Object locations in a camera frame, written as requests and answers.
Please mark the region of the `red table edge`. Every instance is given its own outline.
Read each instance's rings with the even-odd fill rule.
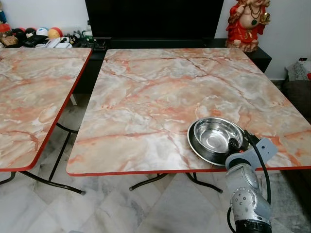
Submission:
[[[44,140],[43,140],[43,142],[42,142],[42,144],[41,144],[41,146],[40,146],[40,148],[39,148],[39,150],[38,150],[38,152],[37,152],[37,154],[36,154],[34,160],[31,162],[31,164],[29,164],[28,166],[25,166],[25,167],[0,168],[0,171],[26,171],[26,170],[32,169],[32,168],[35,166],[35,164],[38,162],[38,159],[39,159],[39,157],[40,157],[42,151],[43,151],[44,148],[45,148],[45,145],[47,144],[47,142],[48,142],[48,140],[49,140],[50,135],[52,134],[52,132],[53,132],[55,126],[56,126],[56,123],[58,122],[58,120],[59,120],[61,114],[63,113],[63,110],[65,109],[65,107],[66,107],[66,105],[67,105],[67,103],[68,103],[68,101],[69,101],[69,99],[70,99],[71,94],[73,93],[73,91],[74,91],[74,89],[75,89],[75,87],[76,87],[78,81],[80,80],[80,77],[81,77],[83,71],[85,70],[86,65],[87,65],[87,63],[88,63],[88,61],[89,61],[89,59],[90,59],[92,53],[93,53],[93,50],[91,50],[91,51],[89,52],[89,55],[88,55],[86,61],[84,62],[84,65],[83,65],[83,67],[81,68],[79,75],[78,75],[77,78],[76,78],[76,81],[74,82],[74,84],[73,84],[71,90],[69,91],[69,94],[67,95],[67,97],[66,97],[66,99],[65,99],[65,101],[64,101],[64,103],[63,103],[63,105],[62,105],[62,107],[60,108],[60,110],[59,110],[59,112],[58,112],[58,114],[57,114],[57,116],[56,116],[56,118],[55,118],[53,124],[51,125],[51,127],[50,127],[50,129],[49,129],[49,131],[48,131],[48,133],[47,133],[47,135],[46,135],[46,137],[44,138]]]
[[[291,166],[291,167],[267,167],[268,171],[276,170],[303,170],[311,169],[311,166]],[[117,171],[117,172],[99,172],[99,173],[70,173],[70,176],[109,176],[109,175],[133,175],[133,174],[163,174],[163,173],[192,173],[192,172],[226,172],[226,168],[216,169],[192,169],[192,170],[158,170],[158,171]]]

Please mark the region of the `bowl rim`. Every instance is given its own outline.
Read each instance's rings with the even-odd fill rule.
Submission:
[[[205,149],[207,149],[208,151],[210,151],[210,152],[212,152],[212,153],[221,153],[221,152],[216,152],[216,151],[213,151],[213,150],[207,148],[207,147],[199,140],[199,138],[198,138],[198,136],[197,136],[197,134],[196,134],[196,128],[197,128],[198,123],[199,123],[200,121],[206,120],[206,119],[217,119],[217,120],[222,120],[222,121],[225,121],[226,123],[229,123],[230,125],[232,125],[232,126],[239,132],[239,136],[240,136],[240,138],[241,138],[241,141],[239,142],[239,148],[241,147],[241,145],[242,145],[242,143],[243,143],[243,134],[242,134],[242,132],[241,132],[242,129],[241,129],[237,124],[231,122],[230,120],[221,118],[221,117],[209,116],[209,117],[203,117],[203,118],[198,119],[198,120],[196,121],[195,125],[194,125],[194,128],[193,128],[193,134],[194,134],[194,136],[195,136],[195,139],[196,139]]]

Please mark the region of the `robotic arm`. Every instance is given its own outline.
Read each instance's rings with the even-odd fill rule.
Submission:
[[[232,154],[226,160],[226,184],[232,194],[230,206],[237,233],[272,233],[271,207],[260,193],[255,169],[261,164],[259,157],[267,162],[276,153],[276,146],[263,138],[256,143],[256,148]]]

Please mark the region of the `white wall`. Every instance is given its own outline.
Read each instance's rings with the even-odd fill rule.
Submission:
[[[236,3],[225,0],[216,38],[227,37],[229,10]],[[271,23],[259,36],[259,46],[272,57],[265,74],[270,79],[284,79],[284,67],[300,57],[311,59],[311,0],[271,0],[267,12]]]
[[[59,27],[70,33],[85,30],[88,20],[84,0],[1,1],[12,28]],[[236,0],[225,0],[216,38],[227,37],[229,10],[236,3]],[[271,0],[267,11],[272,21],[264,35],[259,36],[259,46],[272,57],[265,74],[270,79],[283,79],[285,66],[299,57],[311,57],[311,0]]]
[[[1,0],[12,28],[58,27],[64,33],[85,30],[88,15],[84,0]]]

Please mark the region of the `gold necklace on statue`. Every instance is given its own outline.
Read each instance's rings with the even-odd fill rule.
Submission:
[[[261,7],[259,8],[257,13],[254,13],[253,8],[252,8],[251,5],[249,5],[249,9],[251,10],[251,16],[254,18],[254,20],[252,21],[252,25],[254,26],[254,25],[257,24],[257,20],[256,19],[258,19],[260,14],[261,14]]]

